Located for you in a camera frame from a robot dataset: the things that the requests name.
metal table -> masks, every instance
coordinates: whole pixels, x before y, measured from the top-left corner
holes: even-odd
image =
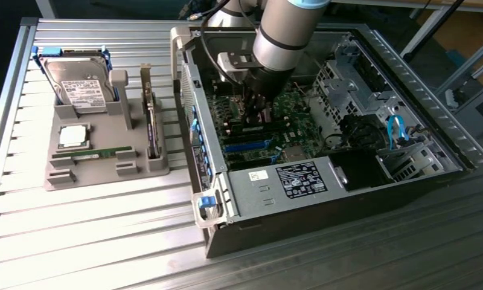
[[[483,170],[408,207],[206,260],[172,96],[177,21],[40,20],[21,26],[0,99],[0,289],[444,289],[483,283]],[[45,192],[55,93],[32,45],[99,48],[141,91],[153,64],[172,172]]]

motherboard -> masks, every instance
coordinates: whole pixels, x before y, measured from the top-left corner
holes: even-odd
[[[301,88],[289,83],[274,99],[272,122],[242,122],[242,104],[234,91],[208,99],[225,162],[230,170],[313,158],[321,149],[320,127]]]

hard drive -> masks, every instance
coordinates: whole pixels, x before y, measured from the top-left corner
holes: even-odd
[[[105,103],[119,100],[109,84],[111,57],[101,50],[75,51],[44,48],[32,57],[47,75],[60,105],[73,105],[80,114],[105,112]]]

hard disk drive label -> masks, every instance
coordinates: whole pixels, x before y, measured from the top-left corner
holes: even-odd
[[[105,107],[99,80],[67,80],[61,83],[76,109]]]
[[[328,191],[314,162],[284,166],[276,170],[289,198]]]

aluminum extrusion table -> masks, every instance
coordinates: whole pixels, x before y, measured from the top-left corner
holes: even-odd
[[[0,99],[0,289],[459,289],[483,285],[483,171],[408,207],[205,259],[172,96],[176,21],[40,20],[21,26]],[[139,96],[164,102],[172,172],[45,192],[55,93],[29,48],[111,49]]]

